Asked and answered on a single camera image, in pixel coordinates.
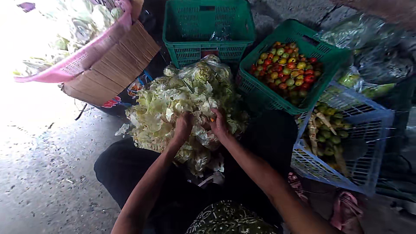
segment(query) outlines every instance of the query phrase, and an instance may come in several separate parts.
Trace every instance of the pile of cabbage leaves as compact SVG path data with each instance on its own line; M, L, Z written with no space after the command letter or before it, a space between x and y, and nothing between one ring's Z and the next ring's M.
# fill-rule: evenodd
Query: pile of cabbage leaves
M218 57L208 55L181 70L170 65L163 73L165 76L140 90L138 105L126 110L134 125L129 134L136 147L162 152L174 135L177 117L190 111L194 115L192 133L175 162L187 163L196 176L202 176L207 167L223 172L223 158L212 158L210 153L220 146L209 128L208 121L215 116L210 109L223 109L233 134L244 132L248 121L248 115L237 108L239 97L231 82L230 68Z

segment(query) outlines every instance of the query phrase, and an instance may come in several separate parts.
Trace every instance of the cardboard box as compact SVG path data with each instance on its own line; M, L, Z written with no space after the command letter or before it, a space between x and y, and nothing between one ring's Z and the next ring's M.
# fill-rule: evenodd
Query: cardboard box
M62 91L100 107L130 85L159 50L160 47L138 21L89 70L65 82Z

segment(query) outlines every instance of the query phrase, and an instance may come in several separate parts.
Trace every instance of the produce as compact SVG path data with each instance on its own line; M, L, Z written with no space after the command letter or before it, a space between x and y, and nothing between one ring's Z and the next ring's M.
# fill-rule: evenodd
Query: produce
M341 141L348 137L350 127L351 124L346 123L336 109L318 102L302 136L315 155L346 177L349 172L342 157Z
M236 109L238 97L231 82L230 68L217 61L218 57L208 55L181 70L168 66L164 70L165 76L138 92L138 105L126 110L126 116L133 124L129 134L137 147L163 151L173 137L176 118L182 112L190 111L194 115L192 133L177 153L175 162L186 162L196 176L202 176L207 167L221 168L210 155L210 149L215 150L220 145L206 126L207 121L215 117L210 109L224 110L232 134L245 130L248 115Z
M36 8L27 14L39 22L39 34L30 35L27 54L13 68L19 77L36 75L92 41L123 14L121 8L107 8L90 0L34 1Z
M300 55L295 42L275 42L268 52L260 55L249 73L298 106L322 75L322 64L314 57L306 58L305 55ZM287 90L296 91L298 95L289 95Z

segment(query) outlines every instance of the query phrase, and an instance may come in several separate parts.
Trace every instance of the plastic bag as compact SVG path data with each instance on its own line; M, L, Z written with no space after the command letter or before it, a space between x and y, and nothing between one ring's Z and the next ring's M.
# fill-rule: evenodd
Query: plastic bag
M384 43L360 51L354 57L360 77L368 83L385 85L398 83L413 73L413 62L400 56L398 47Z
M221 29L217 29L209 39L210 41L229 41L230 38L230 27L225 26Z
M321 40L338 48L359 49L375 38L384 25L382 19L358 13L336 24L334 27L318 33Z
M395 86L395 83L384 85L368 83L360 77L360 74L355 67L351 67L349 72L338 80L338 83L347 88L354 89L356 92L363 94L369 99L382 97Z

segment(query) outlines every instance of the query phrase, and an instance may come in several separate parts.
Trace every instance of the plastic wrap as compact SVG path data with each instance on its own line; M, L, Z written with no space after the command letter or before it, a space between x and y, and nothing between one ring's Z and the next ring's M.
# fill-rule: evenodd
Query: plastic wrap
M78 49L92 41L96 36L107 30L115 20L123 14L121 8L110 10L105 6L93 5L89 0L33 0L35 9L29 14L34 20L38 16L46 18L48 33L34 35L33 41L44 41L45 44L28 45L29 59L23 57L17 64L13 74L28 77L38 74L50 64L54 65L70 56ZM39 66L40 61L33 64L33 57L45 60L47 66Z
M220 145L210 130L209 118L215 116L211 108L224 110L229 130L234 134L245 130L248 115L236 109L238 96L230 68L214 55L181 70L170 65L164 74L136 91L138 105L126 110L134 125L130 135L137 147L161 152L173 137L177 117L184 111L192 112L191 137L175 160L186 162L194 175L201 176L211 160L210 150Z
M376 99L384 96L395 83L377 85L366 82L360 77L356 67L351 67L349 72L338 80L343 86L354 89L356 92L363 94L369 99Z
M230 27L226 26L221 29L217 29L209 39L210 41L229 41L230 38Z
M359 49L374 39L384 24L378 17L358 13L330 29L322 30L318 36L338 48Z

